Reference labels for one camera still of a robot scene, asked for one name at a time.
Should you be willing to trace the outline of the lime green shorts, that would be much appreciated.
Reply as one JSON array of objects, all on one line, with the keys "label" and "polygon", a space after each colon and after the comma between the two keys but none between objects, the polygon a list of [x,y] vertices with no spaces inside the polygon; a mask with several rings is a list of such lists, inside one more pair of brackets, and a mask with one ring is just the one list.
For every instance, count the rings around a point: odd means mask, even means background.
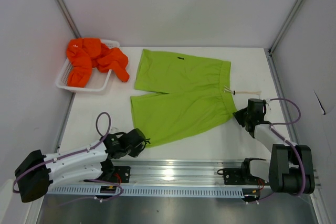
[{"label": "lime green shorts", "polygon": [[149,147],[198,135],[228,122],[237,111],[230,86],[231,62],[144,49],[132,96],[135,128]]}]

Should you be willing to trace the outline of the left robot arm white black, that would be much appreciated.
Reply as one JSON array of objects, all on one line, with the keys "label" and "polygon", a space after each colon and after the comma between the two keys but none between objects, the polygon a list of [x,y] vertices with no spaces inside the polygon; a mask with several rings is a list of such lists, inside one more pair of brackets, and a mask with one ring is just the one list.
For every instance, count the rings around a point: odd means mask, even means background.
[{"label": "left robot arm white black", "polygon": [[52,189],[76,182],[122,182],[114,159],[138,157],[150,143],[139,129],[101,135],[86,147],[65,153],[31,152],[15,170],[13,192],[23,203],[35,201]]}]

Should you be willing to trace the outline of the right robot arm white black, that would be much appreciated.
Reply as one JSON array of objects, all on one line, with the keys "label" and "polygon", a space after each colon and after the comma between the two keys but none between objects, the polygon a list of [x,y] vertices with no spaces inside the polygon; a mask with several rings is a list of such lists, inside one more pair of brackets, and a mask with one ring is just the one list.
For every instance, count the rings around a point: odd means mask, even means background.
[{"label": "right robot arm white black", "polygon": [[313,193],[316,184],[310,147],[294,144],[275,129],[276,123],[266,121],[266,104],[266,100],[251,98],[247,107],[234,113],[238,124],[271,153],[269,161],[244,159],[240,179],[246,184],[262,179],[275,193]]}]

